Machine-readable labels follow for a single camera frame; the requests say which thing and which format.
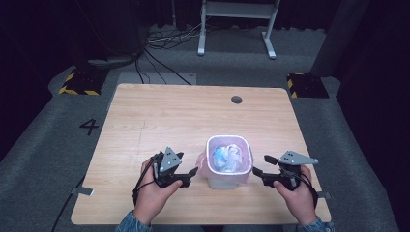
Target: metal stand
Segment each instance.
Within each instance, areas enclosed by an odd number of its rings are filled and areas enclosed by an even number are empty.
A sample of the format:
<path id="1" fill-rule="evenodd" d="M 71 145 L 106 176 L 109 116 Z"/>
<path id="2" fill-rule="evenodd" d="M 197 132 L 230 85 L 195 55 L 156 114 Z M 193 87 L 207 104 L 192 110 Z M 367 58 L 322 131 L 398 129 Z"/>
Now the metal stand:
<path id="1" fill-rule="evenodd" d="M 277 58 L 270 38 L 275 18 L 277 17 L 279 3 L 280 0 L 275 0 L 274 4 L 207 2 L 207 0 L 202 0 L 201 33 L 199 36 L 198 55 L 202 56 L 205 54 L 206 16 L 228 16 L 269 19 L 268 31 L 262 32 L 262 38 L 266 45 L 269 57 L 271 59 Z"/>

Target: crumpled item in bin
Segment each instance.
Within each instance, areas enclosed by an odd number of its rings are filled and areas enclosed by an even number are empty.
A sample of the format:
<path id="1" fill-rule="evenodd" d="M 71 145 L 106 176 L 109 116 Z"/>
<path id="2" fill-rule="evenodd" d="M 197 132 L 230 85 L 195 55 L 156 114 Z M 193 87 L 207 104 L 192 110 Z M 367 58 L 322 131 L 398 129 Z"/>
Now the crumpled item in bin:
<path id="1" fill-rule="evenodd" d="M 242 150 L 236 144 L 219 146 L 213 153 L 212 160 L 218 172 L 238 172 L 242 168 Z"/>

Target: wooden table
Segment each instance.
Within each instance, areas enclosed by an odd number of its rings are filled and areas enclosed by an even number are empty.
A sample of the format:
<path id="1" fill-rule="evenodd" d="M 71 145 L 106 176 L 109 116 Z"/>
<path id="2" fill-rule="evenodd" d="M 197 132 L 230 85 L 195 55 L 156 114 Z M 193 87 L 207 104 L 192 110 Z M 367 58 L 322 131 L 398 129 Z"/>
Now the wooden table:
<path id="1" fill-rule="evenodd" d="M 239 96 L 242 103 L 233 103 Z M 278 173 L 264 161 L 286 151 L 308 156 L 308 149 L 285 90 L 277 88 L 121 84 L 108 111 L 83 186 L 92 196 L 79 195 L 72 222 L 118 224 L 133 209 L 132 190 L 141 163 L 170 146 L 184 152 L 176 173 L 188 173 L 213 135 L 244 137 L 254 166 Z M 321 187 L 312 165 L 313 186 Z M 167 201 L 155 224 L 288 224 L 297 223 L 273 188 L 252 173 L 235 189 L 211 189 L 205 178 L 193 177 Z M 324 199 L 317 214 L 330 221 Z"/>

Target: sleeve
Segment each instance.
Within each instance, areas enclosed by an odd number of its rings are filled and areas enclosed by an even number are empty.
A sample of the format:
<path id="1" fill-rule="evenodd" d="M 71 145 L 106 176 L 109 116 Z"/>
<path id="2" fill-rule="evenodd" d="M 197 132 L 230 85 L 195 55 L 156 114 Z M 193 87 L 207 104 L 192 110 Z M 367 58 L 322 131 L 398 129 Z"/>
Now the sleeve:
<path id="1" fill-rule="evenodd" d="M 324 223 L 320 217 L 312 224 L 298 226 L 298 232 L 335 232 L 332 222 Z"/>
<path id="2" fill-rule="evenodd" d="M 152 232 L 153 228 L 144 225 L 130 211 L 115 229 L 115 232 Z"/>

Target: yellow and black hazard tape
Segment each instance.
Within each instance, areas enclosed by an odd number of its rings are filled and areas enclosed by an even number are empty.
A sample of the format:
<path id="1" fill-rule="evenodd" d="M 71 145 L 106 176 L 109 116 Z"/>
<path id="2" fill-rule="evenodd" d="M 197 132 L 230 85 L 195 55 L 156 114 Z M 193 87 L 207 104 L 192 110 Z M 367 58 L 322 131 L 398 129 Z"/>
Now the yellow and black hazard tape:
<path id="1" fill-rule="evenodd" d="M 73 70 L 61 87 L 59 94 L 92 95 L 102 93 L 101 88 L 105 82 L 108 71 L 96 71 L 91 74 Z"/>
<path id="2" fill-rule="evenodd" d="M 311 73 L 292 72 L 286 76 L 290 96 L 296 98 L 328 99 L 329 95 L 320 77 Z"/>

